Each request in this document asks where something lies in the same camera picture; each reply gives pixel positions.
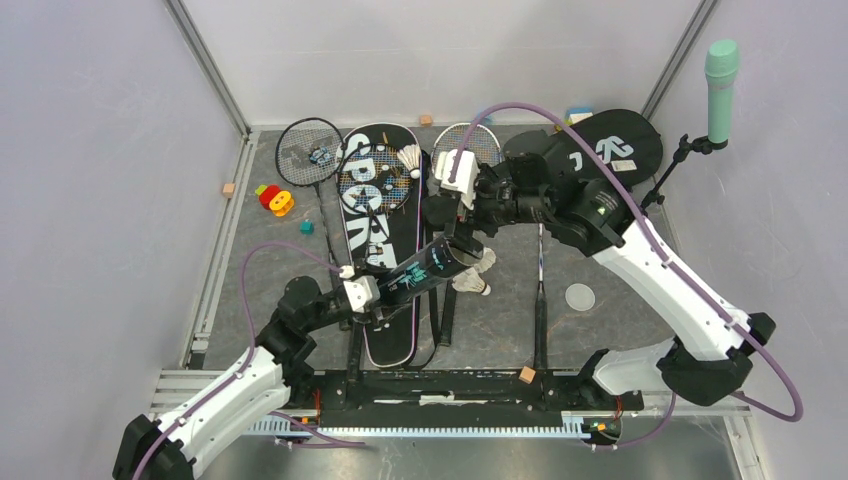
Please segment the black shuttlecock tube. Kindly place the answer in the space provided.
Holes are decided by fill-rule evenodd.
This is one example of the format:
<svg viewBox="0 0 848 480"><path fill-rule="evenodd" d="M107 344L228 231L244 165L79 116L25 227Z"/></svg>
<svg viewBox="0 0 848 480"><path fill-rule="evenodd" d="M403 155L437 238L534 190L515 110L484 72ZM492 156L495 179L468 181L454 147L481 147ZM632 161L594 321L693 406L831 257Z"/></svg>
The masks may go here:
<svg viewBox="0 0 848 480"><path fill-rule="evenodd" d="M460 261L460 254L460 242L451 247L439 236L395 267L366 262L365 270L376 277L381 300L399 308L471 268Z"/></svg>

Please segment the white shuttlecock floor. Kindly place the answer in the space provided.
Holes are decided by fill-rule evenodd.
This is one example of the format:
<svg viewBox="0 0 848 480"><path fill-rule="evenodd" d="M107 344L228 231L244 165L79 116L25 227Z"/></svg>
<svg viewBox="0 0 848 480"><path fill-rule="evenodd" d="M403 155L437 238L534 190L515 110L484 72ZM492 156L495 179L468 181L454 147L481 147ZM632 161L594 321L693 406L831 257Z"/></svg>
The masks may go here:
<svg viewBox="0 0 848 480"><path fill-rule="evenodd" d="M489 247L485 247L480 260L473 266L473 269L476 273L482 274L491 269L496 260L497 257L494 250Z"/></svg>

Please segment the white shuttlecock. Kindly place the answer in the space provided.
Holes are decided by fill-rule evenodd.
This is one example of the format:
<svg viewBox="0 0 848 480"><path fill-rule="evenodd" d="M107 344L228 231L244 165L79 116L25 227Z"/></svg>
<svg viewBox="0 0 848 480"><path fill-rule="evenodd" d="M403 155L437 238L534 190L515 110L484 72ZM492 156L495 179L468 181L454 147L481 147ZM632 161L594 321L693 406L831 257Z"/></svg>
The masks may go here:
<svg viewBox="0 0 848 480"><path fill-rule="evenodd" d="M397 157L413 180L421 177L422 151L418 144L409 144L397 151Z"/></svg>
<svg viewBox="0 0 848 480"><path fill-rule="evenodd" d="M476 293L482 296L488 296L491 293L491 287L482 279L475 268L469 268L455 276L451 281L451 286L457 292Z"/></svg>

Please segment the translucent tube lid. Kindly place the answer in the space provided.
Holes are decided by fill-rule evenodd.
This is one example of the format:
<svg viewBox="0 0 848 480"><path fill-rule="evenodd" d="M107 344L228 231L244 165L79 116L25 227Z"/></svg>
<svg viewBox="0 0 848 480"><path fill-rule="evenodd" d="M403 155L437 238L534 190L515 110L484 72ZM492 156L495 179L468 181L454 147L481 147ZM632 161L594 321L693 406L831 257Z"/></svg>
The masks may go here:
<svg viewBox="0 0 848 480"><path fill-rule="evenodd" d="M567 305L575 311L586 312L596 303L596 295L591 287L583 283L573 283L565 290Z"/></svg>

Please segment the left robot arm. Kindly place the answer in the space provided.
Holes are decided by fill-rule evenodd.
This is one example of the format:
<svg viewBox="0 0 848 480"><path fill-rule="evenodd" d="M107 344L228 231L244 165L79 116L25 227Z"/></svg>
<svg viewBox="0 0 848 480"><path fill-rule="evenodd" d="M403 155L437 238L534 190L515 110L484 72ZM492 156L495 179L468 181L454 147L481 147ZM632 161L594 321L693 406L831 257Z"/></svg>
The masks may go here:
<svg viewBox="0 0 848 480"><path fill-rule="evenodd" d="M309 276L291 280L268 324L227 370L181 406L157 419L142 414L127 425L113 478L202 476L262 417L312 399L310 331L366 314L380 297L371 275L344 280L329 292Z"/></svg>

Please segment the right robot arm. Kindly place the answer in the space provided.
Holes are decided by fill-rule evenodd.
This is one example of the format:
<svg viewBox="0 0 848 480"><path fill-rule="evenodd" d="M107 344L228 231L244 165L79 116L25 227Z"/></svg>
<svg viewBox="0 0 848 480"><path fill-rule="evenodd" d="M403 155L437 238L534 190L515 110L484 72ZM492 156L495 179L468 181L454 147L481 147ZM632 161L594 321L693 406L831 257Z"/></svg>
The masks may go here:
<svg viewBox="0 0 848 480"><path fill-rule="evenodd" d="M516 136L496 165L473 151L440 149L429 172L470 226L493 235L503 225L542 225L625 281L671 327L670 339L651 346L599 350L577 382L585 405L602 408L640 390L667 390L700 406L742 397L751 357L763 351L774 321L726 302L667 249L593 152L577 156L561 134L537 130Z"/></svg>

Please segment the teal cube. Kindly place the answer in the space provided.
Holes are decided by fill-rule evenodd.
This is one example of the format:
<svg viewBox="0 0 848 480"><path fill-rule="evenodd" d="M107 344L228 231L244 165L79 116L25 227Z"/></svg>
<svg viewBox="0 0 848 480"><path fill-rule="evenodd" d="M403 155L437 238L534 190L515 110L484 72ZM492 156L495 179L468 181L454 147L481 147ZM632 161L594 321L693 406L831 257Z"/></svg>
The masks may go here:
<svg viewBox="0 0 848 480"><path fill-rule="evenodd" d="M311 221L305 220L301 222L299 231L304 235L312 235L315 231L315 226Z"/></svg>

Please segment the black racket on bag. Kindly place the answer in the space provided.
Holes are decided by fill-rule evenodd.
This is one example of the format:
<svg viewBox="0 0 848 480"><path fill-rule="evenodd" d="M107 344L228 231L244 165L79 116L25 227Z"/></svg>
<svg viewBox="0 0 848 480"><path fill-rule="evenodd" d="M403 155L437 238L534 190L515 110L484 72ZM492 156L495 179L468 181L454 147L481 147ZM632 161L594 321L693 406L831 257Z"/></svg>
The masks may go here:
<svg viewBox="0 0 848 480"><path fill-rule="evenodd" d="M374 144L354 147L347 154L336 182L343 207L358 214L390 215L406 203L413 179L397 151L388 145Z"/></svg>

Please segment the black sport racket bag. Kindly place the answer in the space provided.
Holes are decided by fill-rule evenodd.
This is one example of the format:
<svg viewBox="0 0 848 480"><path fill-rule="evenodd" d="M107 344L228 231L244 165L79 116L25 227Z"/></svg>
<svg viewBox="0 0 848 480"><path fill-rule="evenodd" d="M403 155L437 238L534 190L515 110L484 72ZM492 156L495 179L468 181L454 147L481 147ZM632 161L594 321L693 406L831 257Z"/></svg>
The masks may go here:
<svg viewBox="0 0 848 480"><path fill-rule="evenodd" d="M338 156L343 165L336 188L350 258L383 279L422 246L421 180L398 158L416 145L408 128L370 123L343 137ZM405 366L417 351L419 302L412 300L387 319L364 327L368 359L379 369Z"/></svg>

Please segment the black white shaft racket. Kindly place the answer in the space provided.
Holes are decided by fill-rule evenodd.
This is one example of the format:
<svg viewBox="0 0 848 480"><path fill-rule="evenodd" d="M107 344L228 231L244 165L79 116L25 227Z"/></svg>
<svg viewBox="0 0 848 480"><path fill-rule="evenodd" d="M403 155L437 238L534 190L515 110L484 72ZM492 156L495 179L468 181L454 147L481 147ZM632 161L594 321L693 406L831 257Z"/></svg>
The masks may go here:
<svg viewBox="0 0 848 480"><path fill-rule="evenodd" d="M544 225L538 224L538 272L534 310L534 357L535 369L547 368L547 299L544 284Z"/></svg>

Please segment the small wooden cube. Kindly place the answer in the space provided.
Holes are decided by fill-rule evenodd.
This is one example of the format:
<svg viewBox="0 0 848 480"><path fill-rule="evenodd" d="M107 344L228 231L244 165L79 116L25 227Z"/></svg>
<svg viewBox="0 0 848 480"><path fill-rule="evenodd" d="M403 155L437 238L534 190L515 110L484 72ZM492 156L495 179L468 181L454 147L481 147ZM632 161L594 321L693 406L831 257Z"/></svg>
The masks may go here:
<svg viewBox="0 0 848 480"><path fill-rule="evenodd" d="M537 371L531 367L524 366L519 372L519 380L524 384L532 384L537 375Z"/></svg>

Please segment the black racket far left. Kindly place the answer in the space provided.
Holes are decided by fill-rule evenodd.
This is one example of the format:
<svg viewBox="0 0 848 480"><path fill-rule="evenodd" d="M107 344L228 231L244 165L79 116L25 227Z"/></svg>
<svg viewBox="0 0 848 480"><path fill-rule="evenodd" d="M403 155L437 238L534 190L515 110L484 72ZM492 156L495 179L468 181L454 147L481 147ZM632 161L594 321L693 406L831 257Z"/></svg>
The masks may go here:
<svg viewBox="0 0 848 480"><path fill-rule="evenodd" d="M275 149L275 165L280 177L292 186L312 187L315 191L328 257L337 264L330 240L327 214L325 213L321 185L334 176L340 168L338 151L342 146L342 135L338 128L320 117L296 120L287 126L279 137ZM309 161L310 153L326 148L335 158L326 165L315 165Z"/></svg>

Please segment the green blue blocks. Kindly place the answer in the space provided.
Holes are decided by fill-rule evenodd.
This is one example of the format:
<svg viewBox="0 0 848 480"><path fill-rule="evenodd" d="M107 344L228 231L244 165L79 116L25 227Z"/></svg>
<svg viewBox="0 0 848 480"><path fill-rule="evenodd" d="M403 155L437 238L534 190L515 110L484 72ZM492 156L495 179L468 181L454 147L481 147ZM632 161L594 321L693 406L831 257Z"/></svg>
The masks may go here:
<svg viewBox="0 0 848 480"><path fill-rule="evenodd" d="M582 120L593 116L593 110L589 107L572 107L566 110L564 115L564 123L572 126Z"/></svg>

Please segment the white frame racket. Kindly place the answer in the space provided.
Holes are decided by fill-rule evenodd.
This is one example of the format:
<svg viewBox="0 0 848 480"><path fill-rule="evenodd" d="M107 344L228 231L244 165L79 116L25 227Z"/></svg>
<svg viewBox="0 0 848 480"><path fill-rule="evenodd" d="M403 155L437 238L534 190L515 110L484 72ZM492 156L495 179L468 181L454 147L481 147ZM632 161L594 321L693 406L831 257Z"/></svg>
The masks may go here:
<svg viewBox="0 0 848 480"><path fill-rule="evenodd" d="M454 124L443 131L436 139L426 182L429 196L436 195L440 185L440 182L435 178L438 157L442 153L456 149L465 136L468 127L469 123ZM502 155L500 143L494 133L484 125L476 126L466 144L466 149L475 155L480 168L478 179L484 184L496 183L497 175L494 172L494 167L500 163Z"/></svg>

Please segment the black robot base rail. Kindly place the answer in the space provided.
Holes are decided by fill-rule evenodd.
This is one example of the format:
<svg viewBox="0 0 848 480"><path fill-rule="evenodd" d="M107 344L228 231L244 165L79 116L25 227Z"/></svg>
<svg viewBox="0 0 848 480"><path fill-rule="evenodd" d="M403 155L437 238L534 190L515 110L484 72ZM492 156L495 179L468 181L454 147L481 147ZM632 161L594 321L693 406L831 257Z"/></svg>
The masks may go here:
<svg viewBox="0 0 848 480"><path fill-rule="evenodd" d="M638 412L639 393L614 396L575 371L543 370L526 383L517 370L343 370L316 372L294 387L289 409L314 408L325 427L556 427L564 412Z"/></svg>

